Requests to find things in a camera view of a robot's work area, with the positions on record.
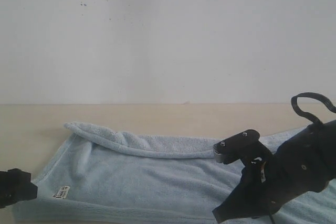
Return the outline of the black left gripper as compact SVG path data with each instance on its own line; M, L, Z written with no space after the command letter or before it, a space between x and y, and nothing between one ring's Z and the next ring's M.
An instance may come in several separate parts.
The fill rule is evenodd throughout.
M37 186L31 181L31 173L18 168L1 171L1 206L36 198Z

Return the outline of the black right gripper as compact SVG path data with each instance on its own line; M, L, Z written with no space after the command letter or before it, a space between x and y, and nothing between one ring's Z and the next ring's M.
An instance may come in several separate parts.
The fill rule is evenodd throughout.
M244 218L270 219L291 200L291 168L278 155L242 159L244 168L237 187L215 209L217 221Z

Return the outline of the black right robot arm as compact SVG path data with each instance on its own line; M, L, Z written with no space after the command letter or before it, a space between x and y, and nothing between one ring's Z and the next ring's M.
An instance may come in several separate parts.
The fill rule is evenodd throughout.
M213 146L215 160L244 165L239 184L212 213L218 223L272 216L308 191L319 193L335 179L335 121L311 124L272 153L255 130Z

